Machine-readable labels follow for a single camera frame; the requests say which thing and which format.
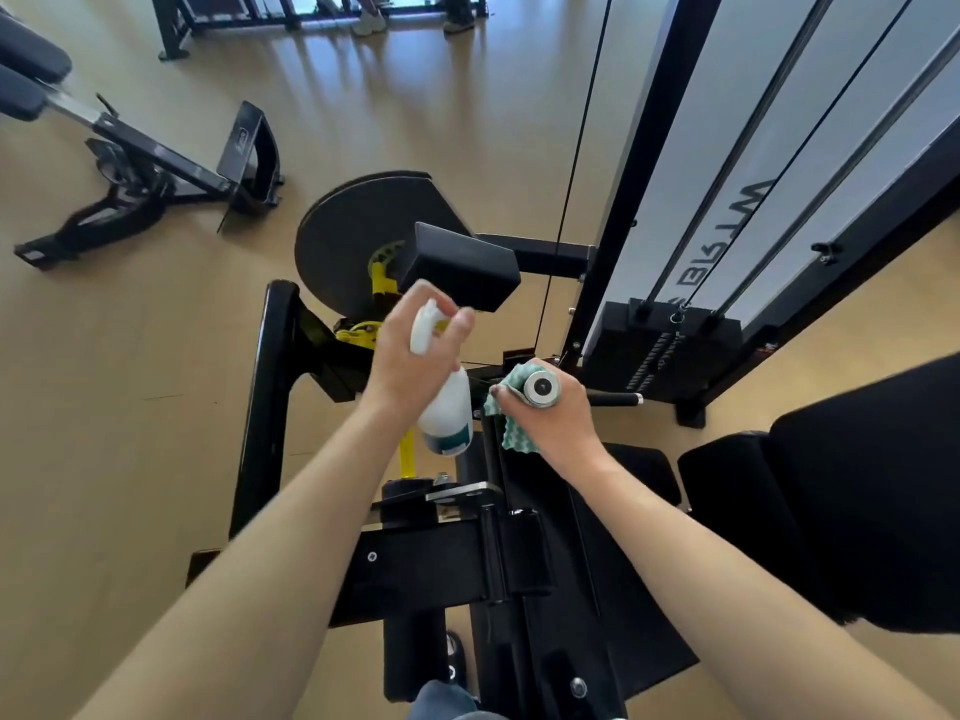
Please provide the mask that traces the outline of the yellow adjustment lever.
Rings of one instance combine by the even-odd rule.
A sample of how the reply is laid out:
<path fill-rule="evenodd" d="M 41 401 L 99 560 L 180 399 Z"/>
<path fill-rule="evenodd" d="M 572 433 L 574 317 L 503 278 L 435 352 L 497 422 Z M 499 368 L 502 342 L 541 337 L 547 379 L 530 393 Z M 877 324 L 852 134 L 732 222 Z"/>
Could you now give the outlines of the yellow adjustment lever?
<path fill-rule="evenodd" d="M 371 314 L 358 318 L 341 318 L 334 326 L 337 341 L 367 350 L 376 350 L 382 322 L 399 302 L 401 295 L 397 281 L 389 276 L 388 266 L 402 247 L 401 241 L 391 242 L 376 250 L 369 258 L 366 271 L 371 288 Z"/>

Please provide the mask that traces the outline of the black machine back pad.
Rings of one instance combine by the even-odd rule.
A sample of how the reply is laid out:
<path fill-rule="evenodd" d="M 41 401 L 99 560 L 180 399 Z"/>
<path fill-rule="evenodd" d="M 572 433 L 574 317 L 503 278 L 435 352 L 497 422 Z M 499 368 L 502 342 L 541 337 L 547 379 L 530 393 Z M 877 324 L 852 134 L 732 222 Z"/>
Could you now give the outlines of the black machine back pad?
<path fill-rule="evenodd" d="M 838 624 L 960 635 L 960 352 L 678 458 L 693 519 Z"/>

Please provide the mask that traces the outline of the black machine handle silver cap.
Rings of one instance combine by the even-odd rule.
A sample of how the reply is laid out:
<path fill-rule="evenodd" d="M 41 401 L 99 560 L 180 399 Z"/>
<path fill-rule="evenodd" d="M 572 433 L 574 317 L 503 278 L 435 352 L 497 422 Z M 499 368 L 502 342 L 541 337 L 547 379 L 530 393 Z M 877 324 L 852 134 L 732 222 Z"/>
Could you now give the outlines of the black machine handle silver cap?
<path fill-rule="evenodd" d="M 537 368 L 523 378 L 520 395 L 535 409 L 549 409 L 560 400 L 562 383 L 552 370 Z"/>

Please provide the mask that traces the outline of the person's right forearm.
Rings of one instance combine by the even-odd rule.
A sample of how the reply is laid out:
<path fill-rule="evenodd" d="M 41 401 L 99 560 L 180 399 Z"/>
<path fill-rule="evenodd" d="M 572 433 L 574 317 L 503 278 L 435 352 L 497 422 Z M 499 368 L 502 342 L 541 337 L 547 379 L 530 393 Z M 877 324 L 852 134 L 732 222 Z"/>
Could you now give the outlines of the person's right forearm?
<path fill-rule="evenodd" d="M 598 441 L 545 455 L 751 720 L 954 720 L 800 594 L 617 463 Z"/>

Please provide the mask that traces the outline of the teal wavy cleaning cloth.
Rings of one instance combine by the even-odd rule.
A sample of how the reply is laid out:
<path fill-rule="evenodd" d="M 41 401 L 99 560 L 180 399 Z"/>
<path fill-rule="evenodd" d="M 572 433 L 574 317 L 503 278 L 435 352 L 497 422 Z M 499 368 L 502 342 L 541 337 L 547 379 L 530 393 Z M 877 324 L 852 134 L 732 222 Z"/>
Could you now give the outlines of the teal wavy cleaning cloth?
<path fill-rule="evenodd" d="M 489 387 L 486 401 L 484 403 L 484 413 L 486 416 L 505 415 L 497 398 L 498 383 Z M 506 416 L 504 434 L 501 440 L 501 446 L 504 449 L 512 450 L 521 454 L 538 454 L 540 448 L 536 445 L 533 438 L 513 417 Z"/>

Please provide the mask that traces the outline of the person's leg in jeans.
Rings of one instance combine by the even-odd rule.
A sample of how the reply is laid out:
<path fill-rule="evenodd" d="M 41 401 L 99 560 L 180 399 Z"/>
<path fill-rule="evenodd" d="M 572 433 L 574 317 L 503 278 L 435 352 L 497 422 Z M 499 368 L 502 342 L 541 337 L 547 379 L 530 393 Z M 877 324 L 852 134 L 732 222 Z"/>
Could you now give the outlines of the person's leg in jeans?
<path fill-rule="evenodd" d="M 468 690 L 432 679 L 418 691 L 406 720 L 509 720 L 483 710 Z"/>

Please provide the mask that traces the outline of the person's right hand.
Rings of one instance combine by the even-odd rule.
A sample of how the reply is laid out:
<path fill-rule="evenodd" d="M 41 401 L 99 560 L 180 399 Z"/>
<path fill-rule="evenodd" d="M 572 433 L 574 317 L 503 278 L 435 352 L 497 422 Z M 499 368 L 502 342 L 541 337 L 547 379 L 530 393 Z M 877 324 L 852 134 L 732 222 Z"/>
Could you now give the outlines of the person's right hand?
<path fill-rule="evenodd" d="M 586 389 L 575 377 L 549 362 L 531 362 L 557 376 L 560 394 L 553 406 L 532 407 L 503 384 L 492 386 L 490 393 L 502 412 L 527 433 L 558 476 L 580 489 L 611 461 L 596 434 Z"/>

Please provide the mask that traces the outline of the black weight stack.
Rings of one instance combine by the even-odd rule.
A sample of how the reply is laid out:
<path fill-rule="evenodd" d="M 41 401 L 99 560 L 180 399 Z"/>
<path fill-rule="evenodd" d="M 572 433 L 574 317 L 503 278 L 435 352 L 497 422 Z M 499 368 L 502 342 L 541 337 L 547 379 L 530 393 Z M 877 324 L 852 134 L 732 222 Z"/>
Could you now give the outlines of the black weight stack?
<path fill-rule="evenodd" d="M 745 339 L 736 318 L 631 299 L 606 302 L 587 343 L 584 386 L 676 403 L 698 397 L 734 362 Z"/>

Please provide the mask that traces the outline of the person's left hand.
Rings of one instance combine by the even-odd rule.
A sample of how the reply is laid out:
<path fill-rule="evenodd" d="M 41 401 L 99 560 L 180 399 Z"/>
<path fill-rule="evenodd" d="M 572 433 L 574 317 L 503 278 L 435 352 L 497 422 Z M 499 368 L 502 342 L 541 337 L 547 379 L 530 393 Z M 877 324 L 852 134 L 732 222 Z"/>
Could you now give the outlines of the person's left hand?
<path fill-rule="evenodd" d="M 398 439 L 437 397 L 457 367 L 409 367 L 398 361 L 398 303 L 382 322 L 359 410 Z"/>

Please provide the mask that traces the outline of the white spray bottle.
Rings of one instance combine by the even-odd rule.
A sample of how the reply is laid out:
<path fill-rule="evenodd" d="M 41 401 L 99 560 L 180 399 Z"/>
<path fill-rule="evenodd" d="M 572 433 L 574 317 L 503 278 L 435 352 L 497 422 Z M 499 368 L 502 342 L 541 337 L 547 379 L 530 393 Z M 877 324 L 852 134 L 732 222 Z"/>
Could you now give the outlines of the white spray bottle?
<path fill-rule="evenodd" d="M 431 349 L 437 327 L 446 320 L 435 299 L 429 299 L 417 311 L 412 325 L 410 350 L 424 356 Z M 446 369 L 446 377 L 437 396 L 421 414 L 417 425 L 426 447 L 444 457 L 456 457 L 470 446 L 474 436 L 470 378 L 458 364 Z"/>

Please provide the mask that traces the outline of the black rectangular roller pad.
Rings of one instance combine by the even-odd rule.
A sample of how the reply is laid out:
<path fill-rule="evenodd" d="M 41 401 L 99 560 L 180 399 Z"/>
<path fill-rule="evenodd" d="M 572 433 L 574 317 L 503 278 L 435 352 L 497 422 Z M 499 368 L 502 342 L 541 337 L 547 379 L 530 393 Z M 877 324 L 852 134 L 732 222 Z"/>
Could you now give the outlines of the black rectangular roller pad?
<path fill-rule="evenodd" d="M 521 285 L 516 254 L 506 247 L 418 221 L 392 264 L 403 293 L 429 281 L 459 306 L 493 313 Z"/>

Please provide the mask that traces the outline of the round black cam disc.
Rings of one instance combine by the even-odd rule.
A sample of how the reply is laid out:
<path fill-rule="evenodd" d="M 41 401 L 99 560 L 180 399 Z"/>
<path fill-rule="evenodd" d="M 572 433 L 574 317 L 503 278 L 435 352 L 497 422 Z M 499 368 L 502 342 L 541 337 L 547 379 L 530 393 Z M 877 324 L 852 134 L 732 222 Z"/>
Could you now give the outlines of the round black cam disc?
<path fill-rule="evenodd" d="M 410 238 L 416 222 L 472 235 L 425 171 L 377 172 L 342 184 L 316 201 L 296 230 L 303 286 L 340 316 L 366 315 L 374 304 L 371 258 Z"/>

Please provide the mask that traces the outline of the black metal rack frame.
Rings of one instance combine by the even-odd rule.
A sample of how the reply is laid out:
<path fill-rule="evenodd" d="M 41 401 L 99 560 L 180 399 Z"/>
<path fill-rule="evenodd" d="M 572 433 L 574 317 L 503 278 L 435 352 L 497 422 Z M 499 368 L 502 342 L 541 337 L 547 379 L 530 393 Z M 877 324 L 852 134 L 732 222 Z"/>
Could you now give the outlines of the black metal rack frame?
<path fill-rule="evenodd" d="M 158 59 L 189 58 L 186 41 L 208 33 L 283 30 L 354 23 L 359 0 L 150 0 L 159 30 Z M 371 0 L 386 19 L 443 17 L 447 0 Z M 467 0 L 475 19 L 490 17 L 488 0 Z"/>

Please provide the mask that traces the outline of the black cylindrical leg pad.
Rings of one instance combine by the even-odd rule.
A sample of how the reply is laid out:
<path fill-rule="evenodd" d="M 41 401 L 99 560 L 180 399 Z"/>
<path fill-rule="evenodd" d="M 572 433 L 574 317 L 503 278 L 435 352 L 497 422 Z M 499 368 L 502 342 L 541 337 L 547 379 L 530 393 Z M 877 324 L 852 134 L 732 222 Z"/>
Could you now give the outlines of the black cylindrical leg pad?
<path fill-rule="evenodd" d="M 446 612 L 430 608 L 384 619 L 383 695 L 413 702 L 432 680 L 450 680 Z"/>

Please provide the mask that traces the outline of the white machine shroud panel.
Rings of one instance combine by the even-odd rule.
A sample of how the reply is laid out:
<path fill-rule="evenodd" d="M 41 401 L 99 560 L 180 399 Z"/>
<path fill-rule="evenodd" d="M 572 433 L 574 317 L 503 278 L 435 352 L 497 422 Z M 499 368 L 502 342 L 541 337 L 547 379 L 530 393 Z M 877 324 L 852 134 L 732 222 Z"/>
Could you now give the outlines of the white machine shroud panel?
<path fill-rule="evenodd" d="M 623 169 L 613 303 L 792 328 L 844 272 L 960 187 L 960 0 L 677 0 Z"/>

